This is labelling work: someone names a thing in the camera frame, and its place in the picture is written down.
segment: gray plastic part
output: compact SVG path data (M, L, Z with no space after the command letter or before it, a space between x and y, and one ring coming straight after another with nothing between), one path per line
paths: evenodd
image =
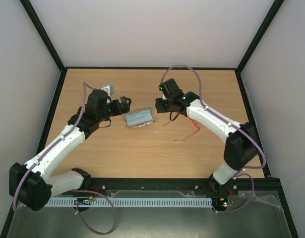
M156 119L152 116L153 110L151 108L143 108L126 113L124 120L127 123L127 128L132 129L154 123Z

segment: wooden table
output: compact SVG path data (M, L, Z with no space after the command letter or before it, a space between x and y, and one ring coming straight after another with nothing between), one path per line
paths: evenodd
M105 84L115 87L112 99L132 99L131 110L151 107L161 97L158 90L164 70L145 69L69 69L66 74L47 144L64 128L68 119L82 104L85 81L95 88ZM233 70L199 70L204 101L227 117L248 121ZM189 70L171 70L166 79L174 78L184 91L198 94L198 82ZM191 121L179 116L169 121L169 113L157 114L151 125L127 129L123 116L113 117L112 126L100 128L73 150L57 167L54 175L79 167L99 178L207 178L223 162L224 143L209 129L185 141L193 132ZM256 156L250 165L260 165ZM263 178L262 170L248 170L255 178Z

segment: white wall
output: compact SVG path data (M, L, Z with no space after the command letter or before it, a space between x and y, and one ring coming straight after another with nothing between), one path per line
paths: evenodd
M305 0L285 1L243 72L274 177L305 237Z
M237 67L273 0L31 0L65 66Z
M0 0L0 233L9 168L34 156L59 74L20 1Z

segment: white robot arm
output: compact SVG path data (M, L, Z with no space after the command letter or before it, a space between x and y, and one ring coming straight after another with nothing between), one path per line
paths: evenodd
M112 85L93 90L88 97L80 121L78 121L78 117L81 108L71 117L64 130L43 151L24 165L15 163L9 171L9 194L15 196L20 180L33 165L35 167L21 185L18 200L34 211L41 209L53 196L74 189L88 189L90 175L79 168L72 169L63 175L50 176L75 147L99 128L99 123L110 120L110 117L129 112L131 99L121 97L121 103L118 100L111 100L110 96L113 92Z
M242 125L227 118L209 107L205 102L203 102L204 108L198 95L192 92L184 94L174 79L161 83L159 90L163 92L163 96L156 99L158 113L177 112L194 119L209 128L225 143L224 162L210 176L211 189L214 192L220 191L227 181L257 155L257 150L252 143L233 126L241 128L256 141L254 127L248 122Z

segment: black metal frame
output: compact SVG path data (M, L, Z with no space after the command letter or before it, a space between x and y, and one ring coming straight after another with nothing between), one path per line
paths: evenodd
M22 3L24 9L26 10L28 16L30 17L32 23L34 24L35 28L37 29L40 37L42 38L43 42L45 43L47 49L49 50L52 58L54 59L55 63L57 64L59 70L61 71L60 78L56 87L56 91L51 103L51 107L46 119L46 123L41 135L41 140L37 149L37 153L39 153L41 150L44 149L48 134L51 128L51 124L53 121L53 117L55 114L55 110L59 101L59 97L61 94L61 89L64 84L65 76L67 73L67 70L70 68L85 68L85 69L167 69L168 67L65 67L56 52L47 32L45 31L41 21L39 20L39 17L37 13L35 12L32 4L30 3L30 0L20 0ZM284 0L274 0L274 3L272 4L268 14L266 15L263 23L261 24L259 30L257 31L254 39L252 40L249 48L247 49L243 59L241 60L239 66L237 68L203 68L198 67L194 68L196 70L234 70L237 81L240 87L240 91L242 94L242 98L244 101L244 106L246 109L246 113L248 116L248 120L250 123L252 123L255 126L255 131L258 136L258 143L261 146L261 141L259 138L259 134L257 131L255 119L253 116L253 113L251 111L250 103L248 100L248 96L246 94L246 90L244 87L244 82L241 77L241 72L244 69L245 65L249 61L251 55L253 54L254 50L256 49L257 45L259 44L260 40L262 39L264 33L268 29L270 23L272 22L273 18L277 14L278 10L280 9L282 3ZM265 175L265 178L255 178L255 190L257 191L277 191L281 205L284 209L285 216L287 219L287 223L291 232L291 235L293 238L297 238L298 234L295 228L295 225L293 223L291 213L280 183L280 180L278 178L271 178L270 170L268 165L263 169L263 173ZM204 194L206 195L206 191L202 189L195 189L195 185L202 184L207 181L207 178L204 179L132 179L132 178L93 178L92 182L93 184L98 185L105 185L106 190L118 190L118 189L133 189L136 190L143 190L143 189L160 189L162 187L163 189L169 189L170 188L176 188L177 190L194 190L196 194ZM238 187L238 190L251 190L251 181L246 178L240 178L235 181L236 186ZM5 225L3 227L2 233L0 238L6 238L11 222L13 218L13 210L10 208L10 211L8 213Z

